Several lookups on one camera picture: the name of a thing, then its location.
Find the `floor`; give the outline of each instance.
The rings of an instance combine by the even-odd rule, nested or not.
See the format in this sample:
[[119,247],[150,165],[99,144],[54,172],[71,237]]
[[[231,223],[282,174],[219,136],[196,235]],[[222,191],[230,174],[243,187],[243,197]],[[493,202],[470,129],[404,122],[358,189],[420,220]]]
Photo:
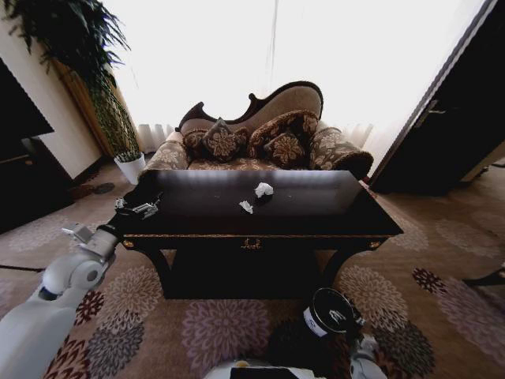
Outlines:
[[[60,228],[106,222],[114,199],[133,188],[114,165],[91,184],[103,182],[114,190],[0,235],[0,265],[44,268],[75,249]],[[505,286],[470,289],[460,280],[505,261],[504,188],[505,170],[491,167],[445,197],[377,197],[405,234],[350,258],[335,287],[363,313],[389,378],[505,377]],[[328,377],[349,377],[344,340],[300,342],[301,301],[167,301],[147,258],[121,246],[117,255],[80,305],[46,378],[200,378],[236,357],[302,362]],[[317,257],[323,264],[328,252]],[[23,302],[40,276],[0,269],[0,316]]]

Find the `sofa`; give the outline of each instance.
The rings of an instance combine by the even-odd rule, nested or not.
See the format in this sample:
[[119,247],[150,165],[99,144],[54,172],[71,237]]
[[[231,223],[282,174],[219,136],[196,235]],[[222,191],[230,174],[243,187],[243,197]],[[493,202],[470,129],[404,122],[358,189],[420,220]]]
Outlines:
[[149,160],[142,175],[163,170],[348,170],[364,178],[373,158],[321,120],[323,94],[296,81],[265,99],[249,95],[245,113],[214,118],[198,103]]

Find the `drawer handle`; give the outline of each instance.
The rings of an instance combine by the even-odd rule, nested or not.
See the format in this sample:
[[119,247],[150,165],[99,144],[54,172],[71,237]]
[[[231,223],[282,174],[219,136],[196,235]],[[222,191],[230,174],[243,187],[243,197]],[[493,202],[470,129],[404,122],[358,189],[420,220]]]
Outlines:
[[246,238],[244,241],[244,245],[240,246],[242,249],[247,249],[247,250],[258,250],[261,249],[261,241],[259,238],[256,238],[256,243],[251,244],[249,242],[249,238]]

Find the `white pot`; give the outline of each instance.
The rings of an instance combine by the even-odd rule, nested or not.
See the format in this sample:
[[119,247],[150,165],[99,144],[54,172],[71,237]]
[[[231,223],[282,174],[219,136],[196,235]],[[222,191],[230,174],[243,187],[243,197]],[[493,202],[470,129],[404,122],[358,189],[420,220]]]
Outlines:
[[114,162],[119,166],[124,176],[132,184],[138,184],[139,174],[145,167],[144,153],[140,153],[140,158],[132,160],[131,162],[119,162],[118,158],[114,158]]

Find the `table leg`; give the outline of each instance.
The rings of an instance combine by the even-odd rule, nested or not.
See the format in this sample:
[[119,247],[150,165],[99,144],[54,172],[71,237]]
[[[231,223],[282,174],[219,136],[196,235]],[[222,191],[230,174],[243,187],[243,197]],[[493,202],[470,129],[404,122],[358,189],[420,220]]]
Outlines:
[[493,273],[479,279],[463,279],[463,282],[470,287],[505,284],[505,268],[501,268],[500,270],[494,271]]
[[170,278],[171,271],[165,256],[158,249],[145,249],[136,250],[142,253],[147,258],[149,258],[152,264],[155,266],[156,272],[158,273],[159,282],[161,283],[161,288],[163,289],[163,297],[170,298]]
[[335,277],[345,261],[363,249],[359,246],[344,245],[333,253],[323,271],[322,287],[331,287]]

